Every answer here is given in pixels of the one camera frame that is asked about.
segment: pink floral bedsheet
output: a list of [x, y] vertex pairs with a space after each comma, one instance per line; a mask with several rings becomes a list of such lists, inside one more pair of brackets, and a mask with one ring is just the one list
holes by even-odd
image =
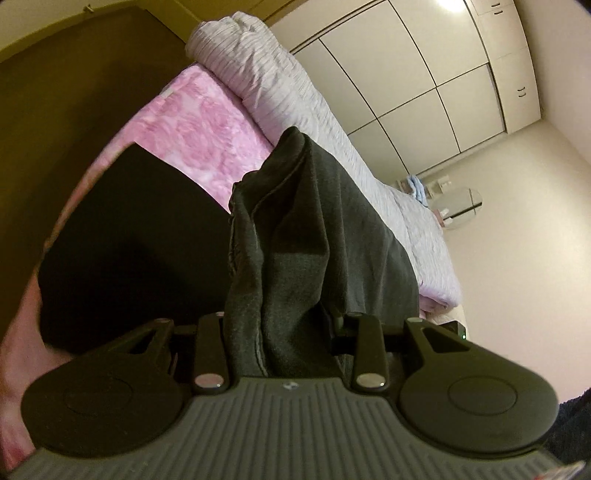
[[[192, 65], [101, 152], [70, 196], [46, 248], [100, 175], [134, 142], [183, 172], [226, 210], [232, 185], [259, 169], [272, 150], [240, 99], [203, 66]], [[9, 470], [34, 451], [21, 417], [22, 395], [34, 380], [70, 359], [43, 344], [38, 329], [40, 307], [34, 273], [0, 345], [0, 448]]]

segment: dark gray fabric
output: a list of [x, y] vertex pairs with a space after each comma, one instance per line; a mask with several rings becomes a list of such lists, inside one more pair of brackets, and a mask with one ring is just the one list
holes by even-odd
[[544, 447], [565, 464], [591, 459], [591, 389], [560, 405]]
[[230, 200], [224, 337], [238, 375], [342, 376], [311, 311], [320, 300], [401, 326], [418, 315], [407, 253], [343, 167], [297, 128]]

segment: round mirror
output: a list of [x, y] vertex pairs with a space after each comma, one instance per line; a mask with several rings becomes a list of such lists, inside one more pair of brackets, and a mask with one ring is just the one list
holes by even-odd
[[440, 223], [452, 230], [476, 218], [482, 209], [482, 195], [478, 190], [461, 187], [433, 199], [431, 209], [439, 211]]

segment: ribbed rubber surface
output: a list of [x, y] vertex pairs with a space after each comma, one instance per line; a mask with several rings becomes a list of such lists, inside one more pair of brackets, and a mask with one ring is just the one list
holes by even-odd
[[398, 421], [383, 398], [338, 379], [244, 378], [196, 397], [182, 420], [146, 447], [102, 460], [39, 450], [11, 479], [532, 480], [556, 466], [542, 452], [484, 461], [440, 452]]

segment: metal rivet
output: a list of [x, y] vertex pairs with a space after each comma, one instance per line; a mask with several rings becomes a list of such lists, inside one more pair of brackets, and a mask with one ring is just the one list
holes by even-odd
[[296, 382], [285, 382], [283, 384], [283, 388], [285, 388], [286, 390], [295, 390], [296, 388], [298, 388], [300, 385]]
[[356, 382], [363, 388], [380, 388], [386, 384], [386, 379], [379, 374], [361, 374]]
[[219, 388], [224, 381], [224, 378], [218, 374], [201, 374], [195, 377], [195, 384], [201, 388]]

